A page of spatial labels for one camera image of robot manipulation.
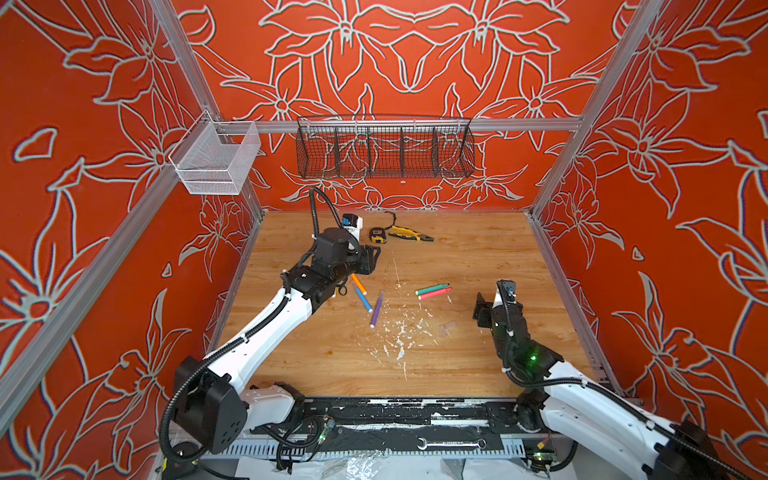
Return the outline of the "orange marker pen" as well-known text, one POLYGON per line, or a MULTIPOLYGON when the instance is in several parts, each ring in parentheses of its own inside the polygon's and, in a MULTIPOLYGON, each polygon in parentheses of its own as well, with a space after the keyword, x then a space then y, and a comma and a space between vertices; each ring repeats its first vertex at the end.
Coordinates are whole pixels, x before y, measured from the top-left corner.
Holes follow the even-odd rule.
POLYGON ((350 279, 353 281, 353 283, 355 284, 356 288, 360 291, 360 293, 362 295, 366 296, 367 295, 367 290, 364 287, 364 285, 361 282, 361 280, 358 278, 358 276, 356 274, 351 274, 350 275, 350 279))

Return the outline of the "blue marker pen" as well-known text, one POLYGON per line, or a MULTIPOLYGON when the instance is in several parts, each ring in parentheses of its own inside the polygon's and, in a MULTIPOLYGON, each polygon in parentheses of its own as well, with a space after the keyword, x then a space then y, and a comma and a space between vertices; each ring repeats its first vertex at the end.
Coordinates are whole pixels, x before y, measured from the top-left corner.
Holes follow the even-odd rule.
POLYGON ((362 290, 359 287, 355 287, 355 293, 360 300, 362 306, 368 313, 373 312, 373 307, 371 306, 370 302, 366 298, 366 295, 362 292, 362 290))

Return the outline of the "pink marker pen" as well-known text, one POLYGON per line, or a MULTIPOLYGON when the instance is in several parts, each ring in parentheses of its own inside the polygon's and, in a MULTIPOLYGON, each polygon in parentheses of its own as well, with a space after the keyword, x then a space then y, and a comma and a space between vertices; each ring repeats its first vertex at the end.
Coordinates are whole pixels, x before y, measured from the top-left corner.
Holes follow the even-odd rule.
POLYGON ((445 294, 451 292, 452 290, 453 290, 452 287, 445 287, 445 288, 438 289, 438 290, 432 290, 432 291, 429 291, 429 292, 422 293, 422 294, 418 295, 418 299, 419 300, 430 299, 430 298, 433 298, 433 297, 445 295, 445 294))

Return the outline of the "purple marker pen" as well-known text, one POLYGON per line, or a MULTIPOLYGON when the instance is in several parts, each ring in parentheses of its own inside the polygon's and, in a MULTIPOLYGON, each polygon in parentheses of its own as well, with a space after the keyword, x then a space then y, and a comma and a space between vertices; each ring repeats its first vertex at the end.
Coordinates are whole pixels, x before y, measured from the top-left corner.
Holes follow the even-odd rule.
POLYGON ((373 313, 372 313, 372 317, 371 317, 371 321, 370 321, 370 328, 371 329, 374 329, 377 326, 378 320, 379 320, 379 318, 381 316, 381 311, 382 311, 382 308, 383 308, 384 298, 385 298, 385 292, 383 290, 381 290, 379 292, 379 294, 378 294, 377 301, 376 301, 375 307, 373 309, 373 313))

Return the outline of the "green marker pen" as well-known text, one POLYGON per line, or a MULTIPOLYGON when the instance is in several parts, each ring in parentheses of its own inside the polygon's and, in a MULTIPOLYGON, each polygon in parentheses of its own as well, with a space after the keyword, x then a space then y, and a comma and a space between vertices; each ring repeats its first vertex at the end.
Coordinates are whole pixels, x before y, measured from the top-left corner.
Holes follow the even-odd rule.
POLYGON ((424 295, 424 294, 428 294, 428 293, 431 293, 431 292, 434 292, 434 291, 439 291, 439 290, 448 288, 449 286, 450 286, 449 283, 442 283, 442 284, 432 285, 432 286, 429 286, 429 287, 425 287, 425 288, 416 290, 415 294, 417 296, 420 296, 420 295, 424 295))

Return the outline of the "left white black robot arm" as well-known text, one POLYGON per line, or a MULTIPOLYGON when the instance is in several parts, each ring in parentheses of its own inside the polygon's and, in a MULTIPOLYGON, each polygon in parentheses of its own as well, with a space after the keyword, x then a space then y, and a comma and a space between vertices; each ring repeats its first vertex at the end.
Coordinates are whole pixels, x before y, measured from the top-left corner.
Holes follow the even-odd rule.
POLYGON ((317 203, 331 200, 313 187, 309 201, 312 246, 281 273, 281 285, 270 303, 226 343, 178 366, 158 428, 160 450, 168 462, 191 463, 206 453, 218 454, 245 430, 288 420, 296 394, 280 385, 251 389, 250 380, 289 333, 326 301, 345 294, 351 276, 374 272, 381 250, 361 243, 362 222, 345 221, 332 208, 335 224, 322 229, 317 203))

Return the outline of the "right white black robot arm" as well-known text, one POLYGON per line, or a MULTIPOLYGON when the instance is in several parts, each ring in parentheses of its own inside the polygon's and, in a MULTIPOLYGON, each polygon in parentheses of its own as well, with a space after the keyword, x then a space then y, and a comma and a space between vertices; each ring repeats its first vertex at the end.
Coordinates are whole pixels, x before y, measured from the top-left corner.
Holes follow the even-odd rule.
POLYGON ((478 296, 473 318, 490 331, 503 374, 523 390, 515 415, 524 431, 560 433, 631 479, 744 478, 699 425, 650 413, 535 341, 514 282, 498 281, 492 300, 478 296))

